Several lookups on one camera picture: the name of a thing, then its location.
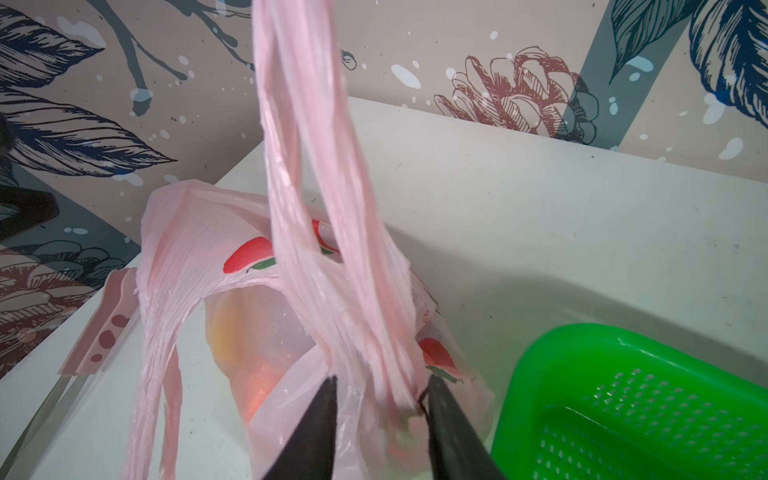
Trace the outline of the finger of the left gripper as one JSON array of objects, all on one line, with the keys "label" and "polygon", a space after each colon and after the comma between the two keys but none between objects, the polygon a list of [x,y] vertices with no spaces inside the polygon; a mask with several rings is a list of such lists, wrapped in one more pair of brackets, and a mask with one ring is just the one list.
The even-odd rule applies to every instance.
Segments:
[{"label": "finger of the left gripper", "polygon": [[43,225],[60,214],[56,197],[46,191],[20,187],[13,177],[9,155],[17,137],[1,115],[1,239]]}]

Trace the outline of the pink plastic bag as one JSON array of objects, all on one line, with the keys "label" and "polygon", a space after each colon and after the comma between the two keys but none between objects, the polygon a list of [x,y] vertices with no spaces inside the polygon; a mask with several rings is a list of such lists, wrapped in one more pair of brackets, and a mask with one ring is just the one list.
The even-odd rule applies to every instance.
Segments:
[{"label": "pink plastic bag", "polygon": [[442,378],[484,444],[494,398],[465,362],[434,298],[381,219],[348,96],[328,1],[256,1],[254,64],[266,195],[197,180],[154,191],[136,275],[142,369],[123,469],[176,475],[182,376],[177,337],[209,296],[282,293],[315,345],[246,427],[263,479],[322,382],[337,377],[332,479],[410,478],[431,470],[424,390]]}]

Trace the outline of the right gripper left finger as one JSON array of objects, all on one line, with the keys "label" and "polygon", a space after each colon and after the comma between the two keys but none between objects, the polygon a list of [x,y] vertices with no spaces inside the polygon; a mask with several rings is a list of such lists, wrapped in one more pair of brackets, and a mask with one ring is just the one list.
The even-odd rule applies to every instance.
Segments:
[{"label": "right gripper left finger", "polygon": [[263,480],[331,480],[337,432],[337,377],[326,378]]}]

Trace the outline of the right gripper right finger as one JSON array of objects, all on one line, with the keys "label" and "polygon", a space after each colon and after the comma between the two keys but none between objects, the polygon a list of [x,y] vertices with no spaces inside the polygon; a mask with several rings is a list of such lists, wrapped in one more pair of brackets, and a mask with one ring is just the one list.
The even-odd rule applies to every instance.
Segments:
[{"label": "right gripper right finger", "polygon": [[435,480],[503,480],[446,382],[435,375],[424,390],[429,458]]}]

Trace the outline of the green plastic basket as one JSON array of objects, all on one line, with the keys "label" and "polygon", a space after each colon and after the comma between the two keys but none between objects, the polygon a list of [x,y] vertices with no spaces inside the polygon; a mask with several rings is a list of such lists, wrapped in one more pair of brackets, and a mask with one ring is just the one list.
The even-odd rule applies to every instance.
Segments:
[{"label": "green plastic basket", "polygon": [[763,387],[607,325],[556,328],[519,359],[491,455],[509,479],[763,479]]}]

